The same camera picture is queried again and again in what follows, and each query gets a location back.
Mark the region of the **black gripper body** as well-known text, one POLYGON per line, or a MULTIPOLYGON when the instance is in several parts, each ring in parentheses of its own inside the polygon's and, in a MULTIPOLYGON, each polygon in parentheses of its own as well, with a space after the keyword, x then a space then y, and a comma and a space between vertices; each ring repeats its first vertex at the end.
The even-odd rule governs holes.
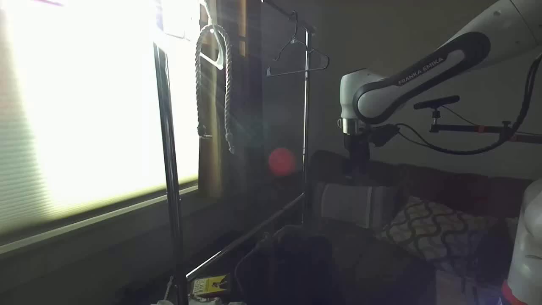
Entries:
POLYGON ((346 137, 348 159, 344 171, 348 176, 360 176, 371 163, 371 147, 383 147, 388 144, 399 129, 392 124, 382 127, 363 129, 360 134, 346 137))

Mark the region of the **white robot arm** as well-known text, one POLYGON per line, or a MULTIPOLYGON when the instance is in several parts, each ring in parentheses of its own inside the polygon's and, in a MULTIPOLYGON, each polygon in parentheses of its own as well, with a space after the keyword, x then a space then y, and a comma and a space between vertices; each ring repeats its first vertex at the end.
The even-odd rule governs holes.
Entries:
POLYGON ((473 17, 454 35, 416 63, 380 74, 358 68, 339 81, 339 129, 346 140, 348 168, 363 169, 375 144, 383 144, 387 161, 414 163, 448 171, 524 176, 532 169, 529 156, 510 157, 509 139, 527 120, 539 81, 541 63, 532 61, 517 95, 519 113, 497 139, 478 146, 475 129, 463 124, 441 127, 443 140, 397 118, 397 112, 461 74, 522 56, 541 46, 542 0, 497 0, 473 17), (409 134, 404 146, 392 139, 409 134))

